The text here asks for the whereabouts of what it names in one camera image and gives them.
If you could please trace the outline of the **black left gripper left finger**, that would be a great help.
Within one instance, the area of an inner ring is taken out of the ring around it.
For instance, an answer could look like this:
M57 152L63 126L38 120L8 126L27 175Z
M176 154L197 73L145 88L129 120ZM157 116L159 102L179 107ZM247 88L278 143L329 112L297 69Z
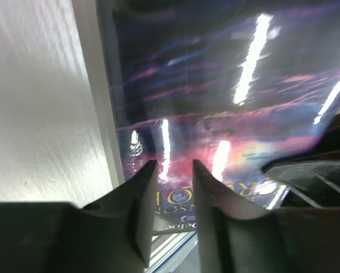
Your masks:
M149 266L158 164L78 208L0 202L0 272L144 272Z

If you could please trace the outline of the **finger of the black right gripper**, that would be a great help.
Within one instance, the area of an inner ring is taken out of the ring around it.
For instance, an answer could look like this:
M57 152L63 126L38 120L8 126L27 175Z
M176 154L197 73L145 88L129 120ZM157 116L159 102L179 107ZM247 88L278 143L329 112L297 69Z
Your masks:
M313 150L263 170L289 187L282 207L340 208L340 113Z

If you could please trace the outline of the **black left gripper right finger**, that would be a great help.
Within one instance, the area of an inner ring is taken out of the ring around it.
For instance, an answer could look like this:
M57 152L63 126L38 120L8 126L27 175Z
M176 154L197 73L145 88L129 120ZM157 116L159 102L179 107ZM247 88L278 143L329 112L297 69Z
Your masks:
M201 272L340 272L340 208L256 205L193 162Z

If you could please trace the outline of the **purple Robinson Crusoe book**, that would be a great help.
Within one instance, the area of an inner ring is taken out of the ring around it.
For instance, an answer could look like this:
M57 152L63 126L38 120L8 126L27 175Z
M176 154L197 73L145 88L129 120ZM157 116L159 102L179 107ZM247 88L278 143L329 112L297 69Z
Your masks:
M192 163L267 209L263 167L340 106L340 1L98 1L121 165L158 162L154 233L196 229Z

